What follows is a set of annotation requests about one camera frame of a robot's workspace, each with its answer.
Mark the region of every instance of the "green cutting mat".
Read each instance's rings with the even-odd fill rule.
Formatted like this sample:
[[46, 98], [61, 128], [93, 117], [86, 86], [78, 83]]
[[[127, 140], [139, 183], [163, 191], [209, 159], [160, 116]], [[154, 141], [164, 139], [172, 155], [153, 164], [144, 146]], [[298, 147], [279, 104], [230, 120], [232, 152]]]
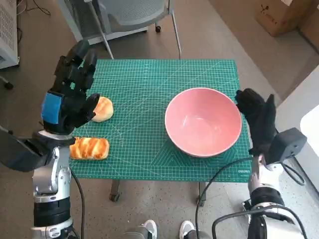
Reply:
[[[246, 122], [235, 145], [212, 158], [184, 154], [164, 127], [167, 105], [183, 90], [209, 87], [234, 100], [239, 82], [233, 60], [99, 60], [94, 79], [88, 94], [110, 98], [114, 115], [102, 123], [89, 122], [74, 135], [107, 138], [110, 154], [103, 161], [71, 160], [79, 177], [208, 181], [223, 165], [249, 156]], [[243, 162], [217, 181], [247, 182], [250, 170], [250, 162]]]

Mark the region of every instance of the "sneaker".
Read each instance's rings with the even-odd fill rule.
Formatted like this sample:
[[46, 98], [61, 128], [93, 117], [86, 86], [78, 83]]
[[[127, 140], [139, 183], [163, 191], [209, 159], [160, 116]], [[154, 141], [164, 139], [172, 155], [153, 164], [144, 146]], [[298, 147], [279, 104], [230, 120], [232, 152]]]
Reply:
[[158, 228], [156, 226], [156, 223], [153, 220], [147, 220], [142, 224], [143, 227], [145, 227], [150, 233], [153, 235], [153, 239], [157, 239], [158, 237]]
[[191, 221], [184, 221], [179, 229], [179, 239], [184, 239], [184, 236], [191, 230], [195, 230], [193, 223], [191, 223]]

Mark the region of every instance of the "blue label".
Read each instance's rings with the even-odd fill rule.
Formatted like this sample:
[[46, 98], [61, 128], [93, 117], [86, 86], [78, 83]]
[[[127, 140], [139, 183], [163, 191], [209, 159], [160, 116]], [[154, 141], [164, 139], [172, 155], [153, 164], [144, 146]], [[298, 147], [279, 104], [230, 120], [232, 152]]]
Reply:
[[58, 124], [61, 102], [62, 98], [60, 96], [46, 93], [42, 103], [42, 120], [51, 124]]

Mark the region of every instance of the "white wall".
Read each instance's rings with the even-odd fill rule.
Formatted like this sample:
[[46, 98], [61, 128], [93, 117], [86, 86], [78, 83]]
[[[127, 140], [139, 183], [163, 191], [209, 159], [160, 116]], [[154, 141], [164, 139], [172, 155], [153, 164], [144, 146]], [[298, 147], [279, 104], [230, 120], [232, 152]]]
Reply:
[[[319, 66], [277, 108], [276, 127], [278, 131], [292, 127], [301, 130], [302, 117], [318, 105]], [[297, 160], [319, 190], [319, 157], [308, 143], [298, 154]]]

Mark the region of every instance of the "pink bowl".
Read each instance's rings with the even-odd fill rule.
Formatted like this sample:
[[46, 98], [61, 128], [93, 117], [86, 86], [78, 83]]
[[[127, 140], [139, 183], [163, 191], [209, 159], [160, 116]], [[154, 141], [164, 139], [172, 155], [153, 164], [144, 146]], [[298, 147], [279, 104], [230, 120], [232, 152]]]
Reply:
[[210, 157], [229, 149], [241, 132], [241, 115], [223, 93], [192, 88], [168, 105], [165, 127], [174, 144], [196, 157]]

